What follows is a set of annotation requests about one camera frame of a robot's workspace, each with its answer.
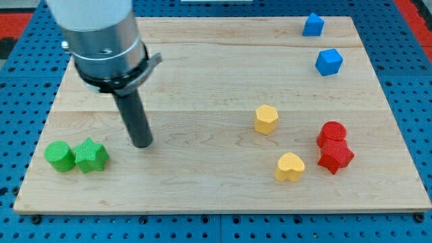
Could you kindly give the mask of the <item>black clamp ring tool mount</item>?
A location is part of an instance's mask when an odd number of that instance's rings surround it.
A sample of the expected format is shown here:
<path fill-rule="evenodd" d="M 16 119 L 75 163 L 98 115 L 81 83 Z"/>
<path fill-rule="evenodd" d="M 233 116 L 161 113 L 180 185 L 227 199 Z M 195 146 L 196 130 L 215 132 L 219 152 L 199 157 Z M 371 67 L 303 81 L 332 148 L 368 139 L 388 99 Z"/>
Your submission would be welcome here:
<path fill-rule="evenodd" d="M 149 57 L 146 46 L 143 45 L 143 47 L 145 57 L 136 67 L 119 77 L 95 78 L 89 76 L 82 71 L 77 62 L 75 62 L 75 68 L 81 79 L 93 92 L 111 93 L 124 97 L 143 84 L 150 77 L 156 66 L 162 62 L 162 54 L 156 53 L 152 57 Z"/>

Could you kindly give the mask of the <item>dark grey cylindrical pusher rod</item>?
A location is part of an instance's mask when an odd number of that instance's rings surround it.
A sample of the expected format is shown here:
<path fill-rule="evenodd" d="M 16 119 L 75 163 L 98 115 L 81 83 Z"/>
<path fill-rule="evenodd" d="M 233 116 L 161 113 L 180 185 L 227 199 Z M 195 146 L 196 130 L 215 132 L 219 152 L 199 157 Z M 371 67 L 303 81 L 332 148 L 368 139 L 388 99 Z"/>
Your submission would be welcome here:
<path fill-rule="evenodd" d="M 115 104 L 128 131 L 132 144 L 137 148 L 146 148 L 153 141 L 142 101 L 137 90 L 124 95 L 113 95 Z"/>

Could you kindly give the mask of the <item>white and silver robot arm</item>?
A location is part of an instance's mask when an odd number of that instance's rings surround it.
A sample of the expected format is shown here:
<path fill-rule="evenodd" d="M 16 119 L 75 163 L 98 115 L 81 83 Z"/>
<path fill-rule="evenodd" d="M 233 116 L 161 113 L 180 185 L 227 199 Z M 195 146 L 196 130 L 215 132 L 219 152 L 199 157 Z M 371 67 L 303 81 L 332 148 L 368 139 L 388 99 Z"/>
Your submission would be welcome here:
<path fill-rule="evenodd" d="M 148 147 L 153 135 L 138 87 L 161 63 L 142 42 L 131 0 L 48 0 L 64 36 L 61 47 L 74 58 L 87 87 L 113 95 L 134 146 Z"/>

